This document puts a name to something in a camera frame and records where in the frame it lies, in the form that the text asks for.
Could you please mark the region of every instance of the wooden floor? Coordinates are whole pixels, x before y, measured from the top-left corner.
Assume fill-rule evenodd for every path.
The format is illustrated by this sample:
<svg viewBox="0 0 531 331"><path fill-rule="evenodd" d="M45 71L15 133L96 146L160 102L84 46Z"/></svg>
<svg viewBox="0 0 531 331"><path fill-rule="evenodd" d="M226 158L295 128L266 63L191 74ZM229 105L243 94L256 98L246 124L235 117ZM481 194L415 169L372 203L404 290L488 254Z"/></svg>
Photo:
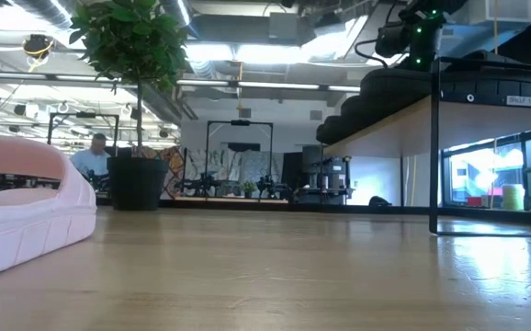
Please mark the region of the wooden floor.
<svg viewBox="0 0 531 331"><path fill-rule="evenodd" d="M0 331L531 330L531 238L424 217L99 211L0 273Z"/></svg>

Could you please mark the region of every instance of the shelf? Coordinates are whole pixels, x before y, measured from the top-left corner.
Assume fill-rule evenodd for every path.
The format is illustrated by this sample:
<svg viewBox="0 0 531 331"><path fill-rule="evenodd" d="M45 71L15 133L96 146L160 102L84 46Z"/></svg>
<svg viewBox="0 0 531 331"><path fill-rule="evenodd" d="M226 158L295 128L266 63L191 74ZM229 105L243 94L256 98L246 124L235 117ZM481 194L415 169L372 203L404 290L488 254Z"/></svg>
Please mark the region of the shelf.
<svg viewBox="0 0 531 331"><path fill-rule="evenodd" d="M440 103L439 149L531 131L531 108ZM429 153L431 97L324 149L326 156L399 158Z"/></svg>

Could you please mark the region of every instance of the black planter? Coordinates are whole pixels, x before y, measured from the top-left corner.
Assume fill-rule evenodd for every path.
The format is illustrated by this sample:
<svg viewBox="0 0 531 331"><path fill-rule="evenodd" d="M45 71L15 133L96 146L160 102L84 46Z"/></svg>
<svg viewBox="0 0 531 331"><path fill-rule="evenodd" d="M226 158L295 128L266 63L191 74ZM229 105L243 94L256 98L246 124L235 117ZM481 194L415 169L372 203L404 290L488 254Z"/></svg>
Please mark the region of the black planter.
<svg viewBox="0 0 531 331"><path fill-rule="evenodd" d="M168 164L146 158L110 157L110 196L117 211L155 211L164 188Z"/></svg>

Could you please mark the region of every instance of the white label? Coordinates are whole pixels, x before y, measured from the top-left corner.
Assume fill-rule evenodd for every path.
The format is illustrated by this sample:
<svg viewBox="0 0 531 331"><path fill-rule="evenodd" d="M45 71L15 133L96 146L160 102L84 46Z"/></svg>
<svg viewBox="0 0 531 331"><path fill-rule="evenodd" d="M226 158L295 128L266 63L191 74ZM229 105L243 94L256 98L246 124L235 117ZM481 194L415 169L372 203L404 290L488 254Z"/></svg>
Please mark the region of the white label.
<svg viewBox="0 0 531 331"><path fill-rule="evenodd" d="M508 106L531 107L531 97L507 96L506 104Z"/></svg>

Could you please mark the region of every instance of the potted plant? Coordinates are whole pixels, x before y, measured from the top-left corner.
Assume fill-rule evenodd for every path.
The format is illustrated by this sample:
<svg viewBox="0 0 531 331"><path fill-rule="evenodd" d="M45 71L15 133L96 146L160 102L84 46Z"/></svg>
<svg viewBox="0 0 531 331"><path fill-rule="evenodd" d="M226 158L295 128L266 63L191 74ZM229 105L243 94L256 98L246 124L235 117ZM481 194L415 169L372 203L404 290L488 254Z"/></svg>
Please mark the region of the potted plant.
<svg viewBox="0 0 531 331"><path fill-rule="evenodd" d="M157 209L168 164L142 157L143 85L160 91L175 85L185 65L186 33L177 21L156 11L156 0L112 0L78 6L70 36L83 39L85 54L100 76L137 85L137 152L132 158L109 158L110 194L117 210Z"/></svg>
<svg viewBox="0 0 531 331"><path fill-rule="evenodd" d="M250 199L251 195L257 190L257 186L252 181L246 181L243 183L243 193L245 193L245 198Z"/></svg>

